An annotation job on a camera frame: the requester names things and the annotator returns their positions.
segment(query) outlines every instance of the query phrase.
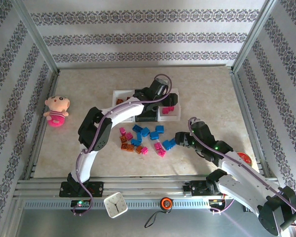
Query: orange toy block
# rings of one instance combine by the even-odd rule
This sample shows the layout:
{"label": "orange toy block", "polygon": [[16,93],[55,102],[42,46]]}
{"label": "orange toy block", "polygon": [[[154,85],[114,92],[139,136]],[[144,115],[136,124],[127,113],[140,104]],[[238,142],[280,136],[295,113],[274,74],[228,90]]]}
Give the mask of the orange toy block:
{"label": "orange toy block", "polygon": [[117,101],[116,101],[116,105],[118,105],[118,104],[120,104],[120,103],[123,103],[124,102],[124,100],[122,100],[122,99],[117,99]]}
{"label": "orange toy block", "polygon": [[134,151],[134,145],[127,144],[127,151],[128,152],[133,152]]}
{"label": "orange toy block", "polygon": [[121,141],[122,143],[126,143],[126,142],[127,142],[127,138],[126,138],[125,136],[121,136],[121,137],[120,137],[120,141]]}
{"label": "orange toy block", "polygon": [[126,151],[127,150],[127,143],[122,143],[122,146],[120,148],[121,148],[121,150]]}
{"label": "orange toy block", "polygon": [[136,149],[136,152],[138,154],[140,154],[140,152],[142,152],[142,148],[143,148],[142,146],[138,146],[137,149]]}

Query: doll face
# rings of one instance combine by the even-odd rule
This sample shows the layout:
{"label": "doll face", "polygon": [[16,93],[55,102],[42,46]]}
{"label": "doll face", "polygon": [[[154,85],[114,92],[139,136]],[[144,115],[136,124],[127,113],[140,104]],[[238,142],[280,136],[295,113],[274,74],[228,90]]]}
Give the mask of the doll face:
{"label": "doll face", "polygon": [[52,96],[45,100],[45,105],[47,105],[50,110],[65,112],[70,105],[70,101],[67,97]]}

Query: blue toy block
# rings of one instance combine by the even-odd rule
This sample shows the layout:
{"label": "blue toy block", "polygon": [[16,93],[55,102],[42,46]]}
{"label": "blue toy block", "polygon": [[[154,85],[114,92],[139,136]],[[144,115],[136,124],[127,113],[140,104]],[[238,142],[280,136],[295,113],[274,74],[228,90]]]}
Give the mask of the blue toy block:
{"label": "blue toy block", "polygon": [[134,132],[141,132],[142,130],[143,130],[143,128],[140,127],[140,126],[138,126],[138,125],[135,125],[135,126],[133,127],[133,131],[134,131]]}
{"label": "blue toy block", "polygon": [[136,146],[136,147],[140,146],[140,144],[141,144],[141,142],[139,142],[139,141],[137,141],[137,140],[135,140],[135,139],[132,139],[132,140],[130,141],[130,143],[131,143],[132,145]]}
{"label": "blue toy block", "polygon": [[163,143],[162,143],[163,147],[168,151],[172,148],[172,144],[171,142],[169,142],[168,140],[165,140]]}
{"label": "blue toy block", "polygon": [[172,139],[170,140],[170,143],[171,143],[171,146],[174,147],[174,146],[176,145],[176,139],[175,139],[175,138],[172,138]]}
{"label": "blue toy block", "polygon": [[150,130],[147,127],[145,127],[141,132],[143,137],[147,137],[150,133]]}
{"label": "blue toy block", "polygon": [[137,141],[142,142],[143,141],[143,135],[141,132],[137,133]]}
{"label": "blue toy block", "polygon": [[157,139],[159,139],[159,133],[158,132],[151,132],[150,133],[150,139],[151,140],[157,140]]}
{"label": "blue toy block", "polygon": [[158,133],[164,133],[164,126],[162,126],[162,125],[156,126],[156,132],[158,132]]}

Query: pink plush doll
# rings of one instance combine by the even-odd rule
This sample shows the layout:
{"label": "pink plush doll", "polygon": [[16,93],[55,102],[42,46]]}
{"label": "pink plush doll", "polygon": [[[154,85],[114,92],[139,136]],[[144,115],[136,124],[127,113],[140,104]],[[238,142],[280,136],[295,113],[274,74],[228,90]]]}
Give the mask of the pink plush doll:
{"label": "pink plush doll", "polygon": [[52,127],[59,127],[65,123],[65,117],[69,114],[67,109],[69,108],[70,101],[67,97],[52,96],[45,100],[50,111],[44,113],[47,122]]}

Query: white tray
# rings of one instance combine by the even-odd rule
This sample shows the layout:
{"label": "white tray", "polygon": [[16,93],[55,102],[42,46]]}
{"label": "white tray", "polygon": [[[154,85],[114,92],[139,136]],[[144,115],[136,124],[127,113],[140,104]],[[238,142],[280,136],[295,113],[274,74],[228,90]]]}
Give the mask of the white tray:
{"label": "white tray", "polygon": [[[116,101],[118,99],[122,99],[126,101],[127,97],[132,97],[135,93],[135,90],[115,90],[113,91],[113,100],[112,100],[112,107],[116,105]],[[171,93],[176,93],[178,95],[178,103],[175,105],[174,110],[169,112],[168,114],[162,114],[162,108],[159,107],[157,113],[158,121],[180,121],[181,119],[181,106],[180,106],[180,96],[179,90],[176,88],[172,88]],[[128,118],[123,122],[135,122],[135,117]]]}

